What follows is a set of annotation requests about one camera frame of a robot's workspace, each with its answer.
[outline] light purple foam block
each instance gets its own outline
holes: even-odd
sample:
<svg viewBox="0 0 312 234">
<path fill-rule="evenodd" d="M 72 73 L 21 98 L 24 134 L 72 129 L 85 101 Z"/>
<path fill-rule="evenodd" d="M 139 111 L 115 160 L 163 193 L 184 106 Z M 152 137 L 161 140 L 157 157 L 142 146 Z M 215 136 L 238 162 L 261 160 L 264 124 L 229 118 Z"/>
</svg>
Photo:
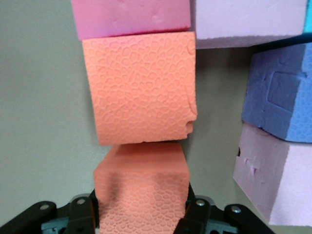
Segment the light purple foam block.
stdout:
<svg viewBox="0 0 312 234">
<path fill-rule="evenodd" d="M 71 0 L 79 40 L 191 26 L 190 0 Z"/>
<path fill-rule="evenodd" d="M 272 225 L 312 226 L 312 144 L 244 123 L 234 179 Z"/>
<path fill-rule="evenodd" d="M 197 49 L 245 47 L 301 35 L 307 0 L 191 0 Z"/>
</svg>

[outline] gray table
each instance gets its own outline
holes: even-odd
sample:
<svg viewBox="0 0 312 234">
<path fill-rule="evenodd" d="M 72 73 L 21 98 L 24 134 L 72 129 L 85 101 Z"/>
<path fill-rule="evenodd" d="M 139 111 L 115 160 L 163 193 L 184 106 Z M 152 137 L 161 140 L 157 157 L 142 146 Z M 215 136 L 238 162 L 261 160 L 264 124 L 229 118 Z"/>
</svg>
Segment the gray table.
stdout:
<svg viewBox="0 0 312 234">
<path fill-rule="evenodd" d="M 259 215 L 232 179 L 251 53 L 197 52 L 198 119 L 181 142 L 196 194 Z M 109 149 L 98 145 L 70 1 L 0 1 L 0 225 L 38 201 L 62 206 L 90 192 Z"/>
</svg>

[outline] gray background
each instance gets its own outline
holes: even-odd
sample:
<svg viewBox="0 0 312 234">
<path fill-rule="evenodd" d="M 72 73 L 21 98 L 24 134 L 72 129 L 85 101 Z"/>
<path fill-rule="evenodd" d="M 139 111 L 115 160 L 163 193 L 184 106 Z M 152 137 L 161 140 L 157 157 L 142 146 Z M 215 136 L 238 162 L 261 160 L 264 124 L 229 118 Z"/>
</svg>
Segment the gray background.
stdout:
<svg viewBox="0 0 312 234">
<path fill-rule="evenodd" d="M 222 209 L 241 203 L 259 215 L 232 179 L 251 54 L 250 48 L 197 51 L 198 119 L 181 142 L 197 195 Z M 0 225 L 38 201 L 63 206 L 92 191 L 93 170 L 109 148 L 97 142 L 70 1 L 1 0 Z"/>
</svg>

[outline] orange foam block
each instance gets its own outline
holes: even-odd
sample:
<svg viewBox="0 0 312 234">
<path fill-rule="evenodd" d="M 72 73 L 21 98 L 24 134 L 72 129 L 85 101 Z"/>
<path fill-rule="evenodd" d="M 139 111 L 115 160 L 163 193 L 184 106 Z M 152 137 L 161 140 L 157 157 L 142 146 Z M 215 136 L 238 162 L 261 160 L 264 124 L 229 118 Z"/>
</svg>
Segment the orange foam block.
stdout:
<svg viewBox="0 0 312 234">
<path fill-rule="evenodd" d="M 100 234 L 172 234 L 190 172 L 178 143 L 113 146 L 94 171 Z"/>
<path fill-rule="evenodd" d="M 82 44 L 100 145 L 184 139 L 193 131 L 194 32 Z"/>
</svg>

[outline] metal screw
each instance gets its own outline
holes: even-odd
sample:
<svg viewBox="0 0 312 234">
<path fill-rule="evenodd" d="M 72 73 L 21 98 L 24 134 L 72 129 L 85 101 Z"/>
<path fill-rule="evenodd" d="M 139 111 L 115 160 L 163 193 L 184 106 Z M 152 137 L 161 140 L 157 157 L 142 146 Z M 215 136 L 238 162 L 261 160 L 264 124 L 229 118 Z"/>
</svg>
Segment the metal screw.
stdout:
<svg viewBox="0 0 312 234">
<path fill-rule="evenodd" d="M 86 202 L 86 200 L 85 199 L 79 199 L 78 201 L 77 201 L 77 204 L 78 205 L 82 205 L 83 203 L 85 203 Z"/>
<path fill-rule="evenodd" d="M 198 199 L 198 200 L 196 200 L 196 204 L 197 204 L 198 206 L 204 206 L 204 205 L 205 205 L 205 202 L 204 202 L 202 199 Z"/>
<path fill-rule="evenodd" d="M 49 208 L 49 205 L 48 204 L 44 204 L 44 205 L 42 205 L 42 206 L 40 206 L 40 210 L 46 210 L 46 209 L 48 209 Z"/>
<path fill-rule="evenodd" d="M 242 210 L 239 208 L 239 207 L 237 207 L 237 206 L 232 206 L 231 207 L 231 210 L 234 212 L 234 213 L 241 213 L 242 212 Z"/>
</svg>

